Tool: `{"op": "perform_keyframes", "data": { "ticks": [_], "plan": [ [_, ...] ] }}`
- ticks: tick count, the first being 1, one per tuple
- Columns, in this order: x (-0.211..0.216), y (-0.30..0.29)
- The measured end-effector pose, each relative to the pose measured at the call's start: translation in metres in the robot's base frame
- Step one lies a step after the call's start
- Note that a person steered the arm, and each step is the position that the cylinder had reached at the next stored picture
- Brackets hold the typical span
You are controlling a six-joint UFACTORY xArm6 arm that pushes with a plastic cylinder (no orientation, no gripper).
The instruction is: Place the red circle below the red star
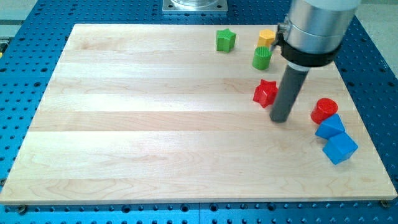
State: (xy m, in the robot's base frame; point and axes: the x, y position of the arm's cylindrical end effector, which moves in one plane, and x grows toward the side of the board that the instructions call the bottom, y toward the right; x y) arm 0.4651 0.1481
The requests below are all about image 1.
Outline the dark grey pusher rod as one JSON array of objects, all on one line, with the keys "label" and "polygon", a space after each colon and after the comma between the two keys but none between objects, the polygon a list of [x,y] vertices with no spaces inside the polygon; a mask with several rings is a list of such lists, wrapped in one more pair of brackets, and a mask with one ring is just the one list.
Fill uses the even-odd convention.
[{"label": "dark grey pusher rod", "polygon": [[308,72],[308,67],[292,62],[287,64],[270,112],[270,119],[273,122],[284,123],[287,121]]}]

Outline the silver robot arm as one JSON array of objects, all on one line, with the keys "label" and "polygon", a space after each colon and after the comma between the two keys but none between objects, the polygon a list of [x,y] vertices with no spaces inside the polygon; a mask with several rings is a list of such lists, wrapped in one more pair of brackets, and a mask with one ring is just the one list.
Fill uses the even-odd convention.
[{"label": "silver robot arm", "polygon": [[270,119],[287,121],[311,68],[331,63],[360,0],[293,0],[284,21],[277,26],[270,51],[279,46],[288,61]]}]

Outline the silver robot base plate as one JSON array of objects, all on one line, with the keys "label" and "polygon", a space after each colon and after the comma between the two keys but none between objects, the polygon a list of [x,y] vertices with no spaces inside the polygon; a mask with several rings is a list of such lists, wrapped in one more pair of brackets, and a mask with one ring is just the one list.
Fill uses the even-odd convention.
[{"label": "silver robot base plate", "polygon": [[163,12],[226,12],[227,0],[163,0]]}]

